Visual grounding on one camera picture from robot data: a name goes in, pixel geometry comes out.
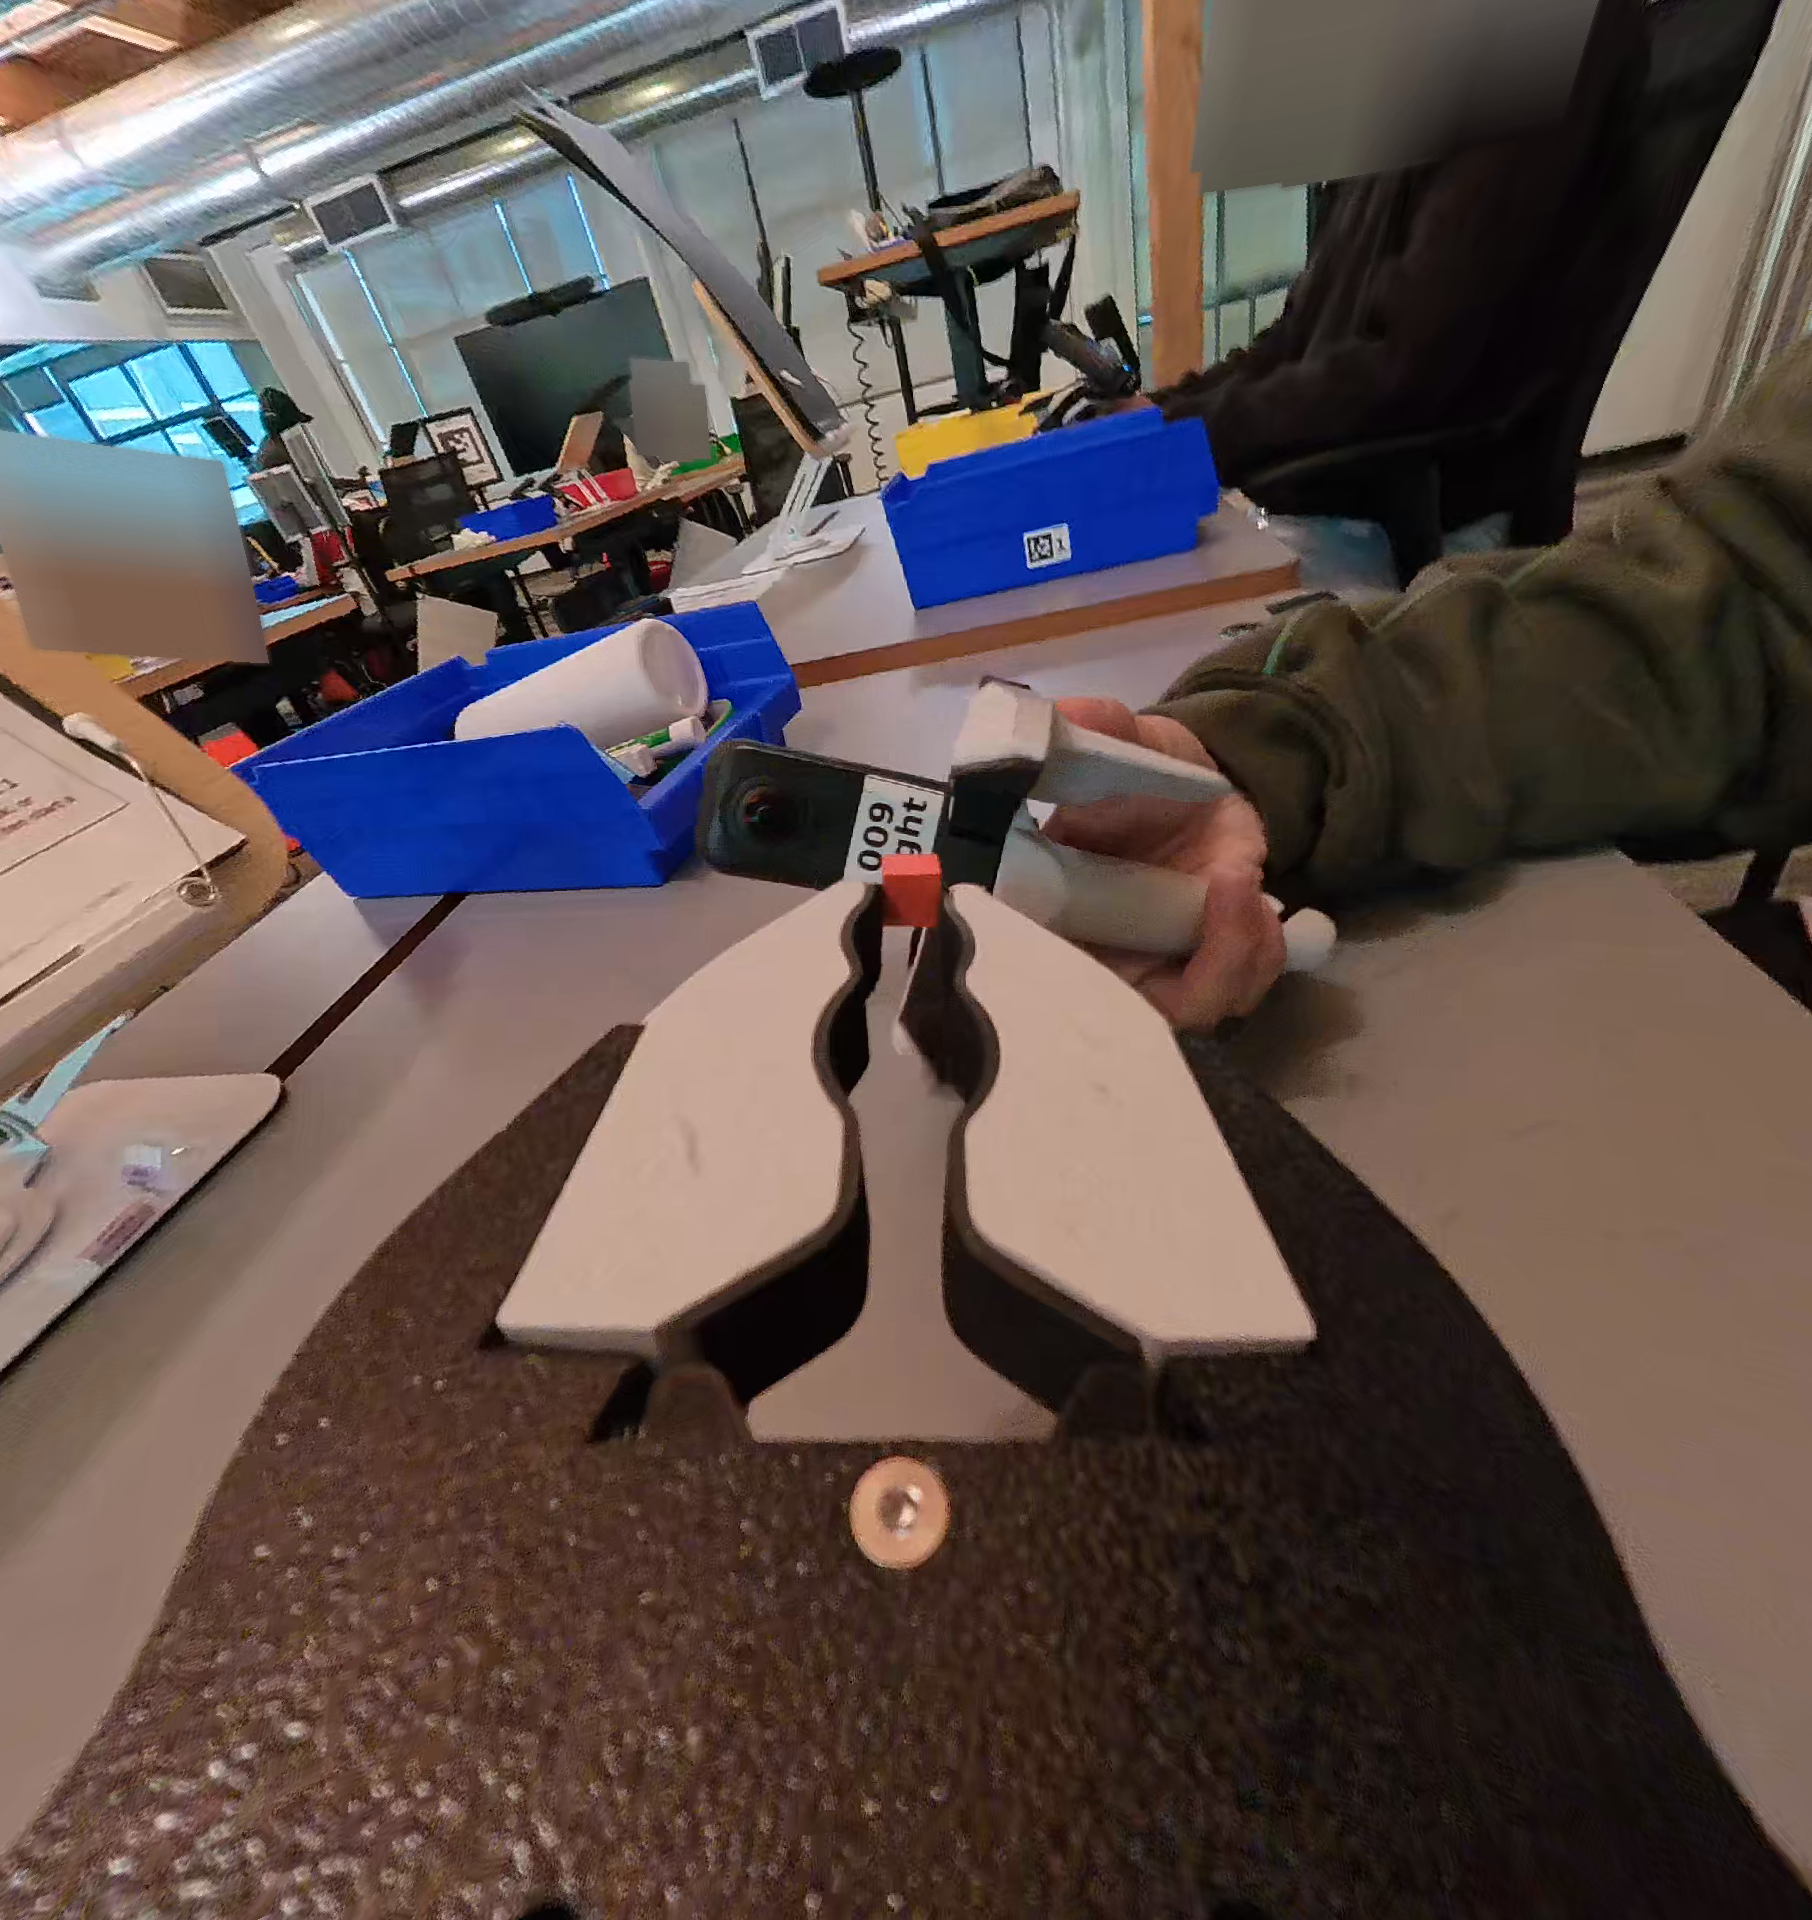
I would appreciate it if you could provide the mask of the wooden pillar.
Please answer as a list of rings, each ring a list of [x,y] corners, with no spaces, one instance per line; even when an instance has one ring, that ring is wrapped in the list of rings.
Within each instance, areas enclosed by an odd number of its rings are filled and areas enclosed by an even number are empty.
[[[1203,362],[1203,190],[1195,140],[1206,5],[1140,7],[1151,359],[1153,381],[1170,388]]]

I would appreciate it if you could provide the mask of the person's right hand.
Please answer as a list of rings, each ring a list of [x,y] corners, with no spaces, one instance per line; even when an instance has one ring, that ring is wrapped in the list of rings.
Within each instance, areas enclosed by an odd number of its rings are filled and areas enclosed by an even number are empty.
[[[1092,944],[1090,954],[1126,980],[1177,1032],[1208,1033],[1255,1012],[1286,968],[1286,937],[1268,897],[1268,835],[1242,793],[1206,804],[1101,798],[1056,805],[1048,840],[1153,865],[1206,887],[1206,917],[1186,958]]]

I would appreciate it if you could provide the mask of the white rounded base board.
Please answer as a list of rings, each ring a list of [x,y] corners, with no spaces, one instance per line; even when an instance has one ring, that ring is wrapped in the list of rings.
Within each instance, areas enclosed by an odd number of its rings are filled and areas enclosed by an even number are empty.
[[[0,1111],[0,1379],[210,1179],[283,1096],[267,1071],[78,1084]]]

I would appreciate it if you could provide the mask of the wooden top standing desk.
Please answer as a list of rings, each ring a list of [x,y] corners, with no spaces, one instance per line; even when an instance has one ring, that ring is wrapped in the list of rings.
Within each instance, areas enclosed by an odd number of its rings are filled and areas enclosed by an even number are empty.
[[[904,235],[822,266],[818,283],[848,307],[870,283],[933,299],[954,380],[945,409],[981,414],[1036,394],[1044,354],[1069,330],[1079,209],[1081,193],[1061,190],[945,223],[922,215]],[[996,350],[984,333],[979,287],[1002,275],[1011,282],[1011,332],[1007,347]]]

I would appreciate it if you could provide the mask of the black floor lamp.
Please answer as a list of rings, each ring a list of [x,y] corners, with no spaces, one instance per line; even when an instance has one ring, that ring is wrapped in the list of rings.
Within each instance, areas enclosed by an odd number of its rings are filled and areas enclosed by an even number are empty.
[[[877,164],[870,132],[866,95],[891,81],[902,67],[902,47],[893,43],[858,46],[835,60],[814,64],[802,78],[802,91],[809,100],[843,101],[851,117],[853,148],[871,215],[886,208],[877,177]]]

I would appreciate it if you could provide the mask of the white cylinder roll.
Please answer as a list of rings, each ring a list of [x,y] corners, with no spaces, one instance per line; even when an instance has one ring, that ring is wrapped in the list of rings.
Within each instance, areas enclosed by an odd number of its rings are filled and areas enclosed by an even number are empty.
[[[708,704],[702,658],[676,625],[650,615],[467,702],[451,721],[451,738],[572,727],[592,745],[614,750],[702,719]]]

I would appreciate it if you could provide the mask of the person's right forearm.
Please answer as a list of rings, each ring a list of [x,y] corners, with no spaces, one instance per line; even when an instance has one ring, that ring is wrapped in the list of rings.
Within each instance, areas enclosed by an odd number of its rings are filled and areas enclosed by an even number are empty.
[[[1308,900],[1595,846],[1809,844],[1812,332],[1563,539],[1310,603],[1153,710]]]

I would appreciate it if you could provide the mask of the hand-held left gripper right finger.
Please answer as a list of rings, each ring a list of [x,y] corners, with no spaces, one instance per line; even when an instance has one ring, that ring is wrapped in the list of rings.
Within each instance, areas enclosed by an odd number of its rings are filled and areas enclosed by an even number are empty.
[[[1088,1378],[1318,1335],[1182,1044],[1128,984],[975,883],[941,907],[941,1303],[1061,1414]]]

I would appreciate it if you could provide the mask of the black board on white stand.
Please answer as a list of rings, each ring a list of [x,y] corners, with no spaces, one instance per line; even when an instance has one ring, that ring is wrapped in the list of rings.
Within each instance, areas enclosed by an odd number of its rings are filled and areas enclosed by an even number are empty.
[[[687,218],[647,169],[602,126],[524,86],[516,120],[568,165],[582,169],[650,227],[685,266],[708,319],[742,357],[747,375],[799,449],[799,463],[770,528],[766,564],[796,561],[826,524],[822,488],[846,453],[848,421],[773,306]]]

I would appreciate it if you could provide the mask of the yellow bin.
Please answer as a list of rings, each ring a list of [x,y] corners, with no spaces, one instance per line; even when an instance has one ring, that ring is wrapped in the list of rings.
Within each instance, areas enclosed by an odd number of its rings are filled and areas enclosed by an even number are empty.
[[[893,435],[898,476],[922,478],[941,462],[1018,443],[1038,431],[1038,414],[1020,401],[924,415]]]

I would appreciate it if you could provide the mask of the white paper sheets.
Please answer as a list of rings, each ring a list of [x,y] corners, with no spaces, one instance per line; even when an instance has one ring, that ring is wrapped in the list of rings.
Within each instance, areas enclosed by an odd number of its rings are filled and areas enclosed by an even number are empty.
[[[808,509],[799,520],[773,520],[724,553],[715,568],[666,590],[673,613],[708,611],[761,602],[802,568],[849,553],[868,525],[862,501],[841,499]]]

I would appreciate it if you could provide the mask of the blue storage bin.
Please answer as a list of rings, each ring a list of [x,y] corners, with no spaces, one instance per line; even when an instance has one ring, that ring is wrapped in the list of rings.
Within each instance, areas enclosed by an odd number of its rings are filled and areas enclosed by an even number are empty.
[[[693,852],[711,745],[782,743],[799,707],[796,669],[755,606],[664,622],[700,656],[706,711],[726,711],[647,778],[572,727],[454,738],[461,707],[617,628],[414,673],[246,756],[237,775],[355,900],[661,886]]]

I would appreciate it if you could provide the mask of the wooden sign board with paper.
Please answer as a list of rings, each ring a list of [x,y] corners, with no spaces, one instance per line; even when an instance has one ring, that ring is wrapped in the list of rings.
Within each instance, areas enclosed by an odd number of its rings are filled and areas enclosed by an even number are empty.
[[[230,946],[287,869],[241,780],[0,596],[0,1106]]]

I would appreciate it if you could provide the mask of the large black monitor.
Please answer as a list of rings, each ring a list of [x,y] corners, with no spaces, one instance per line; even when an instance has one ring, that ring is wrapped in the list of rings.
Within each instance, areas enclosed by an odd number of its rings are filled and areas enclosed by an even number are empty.
[[[599,414],[619,431],[633,417],[631,364],[672,357],[647,278],[605,282],[607,291],[556,318],[514,328],[467,328],[454,347],[516,473],[557,466],[576,415]]]

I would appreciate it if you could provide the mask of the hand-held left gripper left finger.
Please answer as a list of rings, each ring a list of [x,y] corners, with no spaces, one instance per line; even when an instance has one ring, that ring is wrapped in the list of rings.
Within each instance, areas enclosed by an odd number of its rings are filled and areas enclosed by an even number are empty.
[[[870,1214],[870,887],[752,931],[642,1024],[493,1325],[516,1346],[715,1371],[737,1403],[858,1320]]]

